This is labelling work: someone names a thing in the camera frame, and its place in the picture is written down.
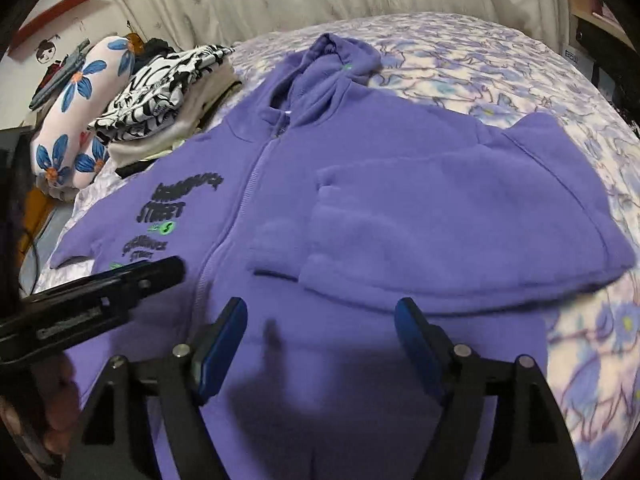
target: silver bolt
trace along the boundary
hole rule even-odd
[[[520,366],[525,368],[533,368],[536,365],[536,362],[530,355],[521,355],[518,357],[518,362],[520,363]]]
[[[458,357],[469,357],[472,351],[467,345],[457,344],[453,347],[453,353]]]
[[[124,355],[115,355],[111,358],[111,368],[115,370],[116,368],[120,368],[126,362],[127,358],[124,357]]]
[[[191,347],[185,343],[174,346],[172,354],[176,357],[186,357],[191,353]]]

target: green logo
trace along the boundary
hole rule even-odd
[[[160,233],[162,236],[164,236],[164,235],[171,234],[173,232],[173,230],[175,229],[175,226],[176,226],[176,222],[173,222],[173,221],[162,222],[161,224],[152,225],[151,227],[149,227],[149,229],[147,229],[147,231],[149,233],[152,233],[154,231],[158,231],[158,233]]]

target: bedspread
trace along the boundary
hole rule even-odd
[[[402,14],[271,33],[236,45],[245,82],[210,126],[254,89],[289,51],[323,32],[352,36],[382,53],[369,85],[425,105],[511,126],[534,111],[553,114],[596,169],[612,215],[640,256],[640,142],[598,91],[544,44],[517,30],[456,14]],[[100,198],[124,185],[107,163],[76,198],[69,229]],[[90,272],[91,262],[46,266],[38,290]],[[564,302],[548,319],[548,375],[585,480],[600,479],[640,418],[640,267],[595,294]]]

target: floral pillow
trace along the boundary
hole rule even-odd
[[[86,127],[127,85],[133,64],[129,40],[110,36],[91,49],[82,70],[71,76],[31,143],[33,173],[50,187],[81,189],[100,172],[109,155]]]

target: white wall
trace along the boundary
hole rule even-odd
[[[40,0],[31,11],[27,22],[60,0]],[[127,20],[113,0],[89,0],[66,12],[36,32],[20,47],[4,55],[0,61],[0,128],[17,126],[29,111],[29,102],[41,81],[47,64],[36,59],[36,50],[42,40],[53,38],[55,59],[62,60],[84,38],[93,43],[109,34],[127,34]]]

